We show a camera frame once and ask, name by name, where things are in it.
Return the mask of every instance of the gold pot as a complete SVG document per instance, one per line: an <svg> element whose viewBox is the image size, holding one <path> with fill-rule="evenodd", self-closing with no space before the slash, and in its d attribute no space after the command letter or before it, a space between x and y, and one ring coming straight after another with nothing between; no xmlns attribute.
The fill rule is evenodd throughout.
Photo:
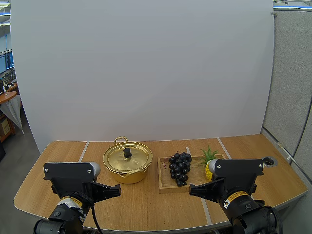
<svg viewBox="0 0 312 234"><path fill-rule="evenodd" d="M126 142L117 143L119 139L125 139ZM152 159L152 152L146 145L129 142L124 136L117 137L114 146L103 156L105 167L111 171L115 180L123 184L134 184L143 180Z"/></svg>

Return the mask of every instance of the yellow label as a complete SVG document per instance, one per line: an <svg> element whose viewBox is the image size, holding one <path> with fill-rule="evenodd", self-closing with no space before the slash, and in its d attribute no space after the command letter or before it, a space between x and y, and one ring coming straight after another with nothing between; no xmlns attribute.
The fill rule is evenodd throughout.
<svg viewBox="0 0 312 234"><path fill-rule="evenodd" d="M233 193L231 196L228 197L228 199L225 200L225 202L223 204L224 208L227 209L231 201L233 201L235 198L238 198L239 196L243 196L243 195L248 195L248 193L243 192L243 191Z"/></svg>
<svg viewBox="0 0 312 234"><path fill-rule="evenodd" d="M64 200L64 199L67 199L67 198L69 198L68 196L65 196L65 197L63 197L62 199L61 199L61 201L62 200ZM82 202L81 201L79 201L78 199L76 199L76 198L74 198L74 197L71 197L70 199L72 199L75 203L77 203L79 206L82 206Z"/></svg>
<svg viewBox="0 0 312 234"><path fill-rule="evenodd" d="M232 194L231 196L228 197L228 200L231 202L233 201L235 198L239 197L239 196L243 196L243 195L248 195L248 193L240 191L240 192L236 192L234 194Z"/></svg>

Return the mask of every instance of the pot handle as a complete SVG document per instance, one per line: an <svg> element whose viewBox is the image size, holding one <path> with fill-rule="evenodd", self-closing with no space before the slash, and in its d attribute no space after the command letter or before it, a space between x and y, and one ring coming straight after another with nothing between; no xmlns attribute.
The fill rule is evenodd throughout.
<svg viewBox="0 0 312 234"><path fill-rule="evenodd" d="M143 170L142 168L138 168L135 170L128 171L127 174L119 174L119 175L123 178L127 178L128 176L130 176L134 173L142 173L142 172L145 172L145 170Z"/></svg>
<svg viewBox="0 0 312 234"><path fill-rule="evenodd" d="M114 141L115 145L117 144L116 141L118 141L118 140L120 140L120 139L125 139L126 142L128 142L128 139L127 139L125 136L120 136L120 137L117 137L117 138L115 139L115 141Z"/></svg>

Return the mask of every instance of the yellow pineapple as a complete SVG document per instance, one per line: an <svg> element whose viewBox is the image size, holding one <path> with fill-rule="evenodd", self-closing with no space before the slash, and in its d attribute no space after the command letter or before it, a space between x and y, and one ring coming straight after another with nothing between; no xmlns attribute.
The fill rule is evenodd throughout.
<svg viewBox="0 0 312 234"><path fill-rule="evenodd" d="M211 153L211 149L208 146L208 150L207 151L202 150L202 152L204 152L204 155L205 155L203 158L204 162L202 162L202 163L206 164L206 167L205 167L206 177L207 177L208 181L211 182L213 174L209 171L208 166L209 166L210 161L215 159L215 154L217 154L218 151L216 150L213 153Z"/></svg>

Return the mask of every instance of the white backdrop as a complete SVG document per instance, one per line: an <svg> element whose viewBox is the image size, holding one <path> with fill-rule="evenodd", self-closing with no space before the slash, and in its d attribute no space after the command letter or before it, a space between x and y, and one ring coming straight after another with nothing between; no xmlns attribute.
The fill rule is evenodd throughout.
<svg viewBox="0 0 312 234"><path fill-rule="evenodd" d="M271 11L271 0L14 0L14 64L39 150L259 133Z"/></svg>

